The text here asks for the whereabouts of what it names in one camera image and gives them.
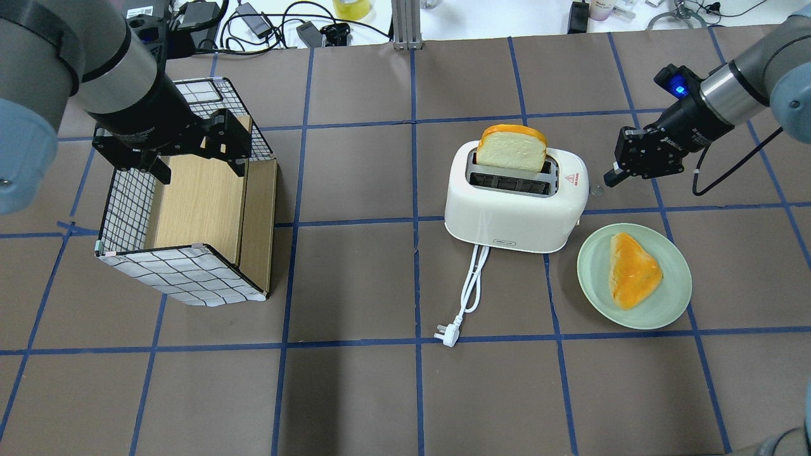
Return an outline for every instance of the yellow container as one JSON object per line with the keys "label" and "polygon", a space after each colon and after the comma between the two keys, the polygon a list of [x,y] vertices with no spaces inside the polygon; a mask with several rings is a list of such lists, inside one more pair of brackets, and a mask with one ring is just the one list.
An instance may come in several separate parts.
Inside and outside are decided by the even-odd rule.
{"label": "yellow container", "polygon": [[333,0],[335,12],[339,19],[358,20],[369,14],[369,0]]}

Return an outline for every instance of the metal post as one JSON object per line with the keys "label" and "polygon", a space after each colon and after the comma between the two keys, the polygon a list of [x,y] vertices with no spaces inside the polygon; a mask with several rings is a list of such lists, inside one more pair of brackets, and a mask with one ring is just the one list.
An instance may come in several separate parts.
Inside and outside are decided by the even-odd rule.
{"label": "metal post", "polygon": [[422,49],[423,35],[419,31],[419,0],[392,0],[394,49]]}

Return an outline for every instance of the storage box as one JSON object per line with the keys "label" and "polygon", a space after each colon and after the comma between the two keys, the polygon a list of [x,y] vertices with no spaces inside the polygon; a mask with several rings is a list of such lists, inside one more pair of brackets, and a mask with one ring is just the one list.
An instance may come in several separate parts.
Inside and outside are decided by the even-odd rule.
{"label": "storage box", "polygon": [[226,107],[251,126],[251,159],[239,178],[223,162],[168,160],[164,186],[137,170],[115,170],[96,256],[119,271],[193,305],[262,301],[270,293],[277,162],[224,78],[183,80],[197,114]]}

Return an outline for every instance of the white bottle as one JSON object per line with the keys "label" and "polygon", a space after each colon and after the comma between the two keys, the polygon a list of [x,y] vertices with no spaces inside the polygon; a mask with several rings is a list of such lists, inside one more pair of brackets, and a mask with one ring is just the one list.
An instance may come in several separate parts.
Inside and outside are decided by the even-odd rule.
{"label": "white bottle", "polygon": [[616,0],[591,0],[589,17],[594,20],[605,20],[611,15]]}

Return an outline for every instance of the white power cord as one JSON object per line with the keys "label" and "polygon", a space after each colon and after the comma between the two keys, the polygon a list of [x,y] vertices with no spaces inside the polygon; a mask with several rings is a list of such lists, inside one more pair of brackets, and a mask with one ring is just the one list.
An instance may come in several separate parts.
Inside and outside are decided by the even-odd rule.
{"label": "white power cord", "polygon": [[[434,333],[434,337],[441,340],[442,344],[445,346],[454,346],[456,344],[456,341],[459,339],[459,326],[461,326],[462,318],[464,318],[466,313],[471,313],[478,307],[478,302],[482,297],[482,268],[484,267],[484,263],[487,261],[487,256],[489,254],[490,246],[483,246],[479,244],[474,245],[473,255],[470,257],[470,267],[467,270],[465,285],[463,285],[461,288],[461,297],[459,299],[461,309],[459,310],[459,315],[453,319],[453,323],[450,325],[436,326],[436,329],[439,332]],[[474,299],[473,305],[467,307],[467,303],[470,301],[470,295],[473,294],[474,288],[476,289],[476,298]]]}

